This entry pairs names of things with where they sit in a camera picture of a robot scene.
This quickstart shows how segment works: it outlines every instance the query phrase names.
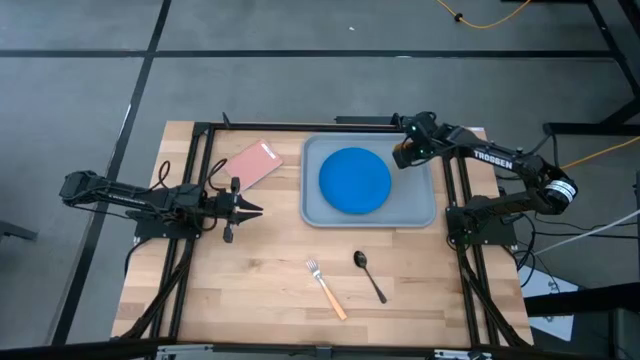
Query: white cable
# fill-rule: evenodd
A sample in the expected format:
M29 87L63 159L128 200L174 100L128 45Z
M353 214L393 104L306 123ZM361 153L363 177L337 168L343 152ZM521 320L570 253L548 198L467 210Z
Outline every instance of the white cable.
M632 212L631 214L629 214L629 215L627 215L627 216L623 217L623 218L622 218L622 219L620 219L620 220L616 220L616 221L612 222L611 224L609 224L609 225L607 225L607 226L604 226L604 227L601 227L601 228L599 228L599 229L595 229L595 230L592 230L592 231L586 232L586 233L584 233L584 234L580 234L580 235L578 235L578 236L574 236L574 237L572 237L571 239L567 239L567 240L561 241L561 242L559 242L559 243L557 243L557 244L553 244L553 245L551 245L551 246L549 246L549 247L546 247L546 248L544 248L544 249L542 249L542 250L538 250L538 251L534 252L534 253L533 253L533 255L536 255L536 256L537 256L537 255L540 255L540 254L542 254L542 253L544 253L544 252L547 252L547 251L549 251L549 250L551 250L551 249L555 249L555 248L557 248L558 246L566 245L566 244L568 244L568 243L570 243L570 242L574 242L574 241L576 241L576 240L580 240L580 239L582 239L583 237L587 237L587 236L589 236L589 235L593 235L593 234L595 234L595 233L599 233L599 232L601 232L601 231L607 230L607 229L612 228L612 227L614 227L614 226L616 226L616 225L620 224L621 222L623 222L623 221L625 221L625 220L627 220L627 219L629 219L629 218L632 218L632 217L634 217L634 216L636 216L636 215L638 215L638 214L640 214L640 209L639 209L639 210L636 210L636 211L634 211L634 212Z

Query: gray floor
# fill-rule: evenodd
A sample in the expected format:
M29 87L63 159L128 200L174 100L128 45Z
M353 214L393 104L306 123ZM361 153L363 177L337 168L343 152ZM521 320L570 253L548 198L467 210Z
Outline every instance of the gray floor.
M486 23L515 3L450 1ZM161 1L0 0L0 49L145 49ZM640 40L614 3L599 1L634 70ZM606 49L585 6L533 4L494 30L455 24L435 1L174 1L160 49ZM103 172L127 111L140 59L0 59L0 219L39 231L0 242L0 348L46 343L88 216L65 208L65 174ZM146 185L167 120L331 122L336 115L413 114L484 126L508 147L533 146L547 121L596 122L632 98L614 62L495 59L157 59L119 174ZM567 163L626 140L560 140ZM580 196L553 220L589 225L635 209L638 145L570 171ZM549 148L542 152L550 156ZM509 191L515 184L505 184ZM564 228L538 225L539 230ZM528 239L526 224L517 226ZM133 225L108 218L70 341L108 338ZM635 228L617 230L634 234ZM540 237L543 247L557 238ZM589 239L545 254L551 271L583 286L638 281L632 240Z

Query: metal fork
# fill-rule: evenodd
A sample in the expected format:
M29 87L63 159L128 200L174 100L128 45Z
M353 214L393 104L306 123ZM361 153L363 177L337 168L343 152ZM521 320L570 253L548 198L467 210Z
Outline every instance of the metal fork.
M331 290L329 290L329 288L327 287L327 284L322 279L322 273L320 272L320 269L318 268L318 264L315 262L315 260L307 260L307 267L309 268L309 271L311 271L311 274L313 274L313 277L316 278L316 280L318 280L320 285L322 285L322 289L324 290L324 293L327 294L327 298L329 299L331 306L333 306L333 310L335 310L336 313L338 314L338 317L340 317L340 320L346 319L347 314L345 314L344 310L342 310L342 306L340 306L340 304L338 303L338 300L336 300L336 297L333 296L333 294L331 293Z

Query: wooden tabletop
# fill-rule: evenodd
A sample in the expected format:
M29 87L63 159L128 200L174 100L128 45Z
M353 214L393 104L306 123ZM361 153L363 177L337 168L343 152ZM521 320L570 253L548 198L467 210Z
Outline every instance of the wooden tabletop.
M168 122L154 174L171 161L166 183L180 184L193 122ZM482 130L476 133L484 137ZM310 133L216 131L211 166L259 139L284 164L244 192L264 216L235 228L232 244L222 240L222 220L197 240L189 275L179 340L267 344L466 347L469 336L455 253L446 245L447 194L440 158L429 162L438 209L424 228L330 229L306 224L299 212L300 150ZM199 169L201 152L196 157ZM452 162L457 179L457 167ZM497 196L491 166L468 160L473 194ZM195 182L198 171L194 171ZM216 186L229 186L221 171ZM462 191L457 185L459 203ZM113 335L128 330L158 291L168 240L154 239L131 258ZM371 275L388 298L381 304L353 252L363 251ZM518 275L500 247L484 246L494 302L519 335L532 342ZM315 259L345 309L340 321L305 261ZM165 308L161 335L173 309ZM481 338L486 342L482 306L476 299Z

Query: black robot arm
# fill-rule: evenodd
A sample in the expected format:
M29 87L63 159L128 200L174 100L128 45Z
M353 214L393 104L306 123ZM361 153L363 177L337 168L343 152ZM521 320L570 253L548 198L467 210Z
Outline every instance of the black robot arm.
M93 171L76 171L65 177L60 197L65 205L106 202L125 206L126 214L138 223L135 235L149 238L198 238L205 218L226 219L223 238L233 241L232 226L262 215L255 206L238 194L240 180L231 180L231 192L217 190L208 197L202 186L183 184L172 188L147 189L111 181ZM253 210L241 212L236 209Z
M456 155L511 171L525 185L525 191L520 193L493 199L473 196L464 207L448 208L447 223L453 240L486 244L487 238L477 235L495 218L529 210L547 215L561 214L578 193L577 186L562 169L547 163L539 155L495 145L461 126L437 125L435 114L431 112L402 117L400 121L407 134L405 141L393 150L400 169L420 165L436 156L448 161Z

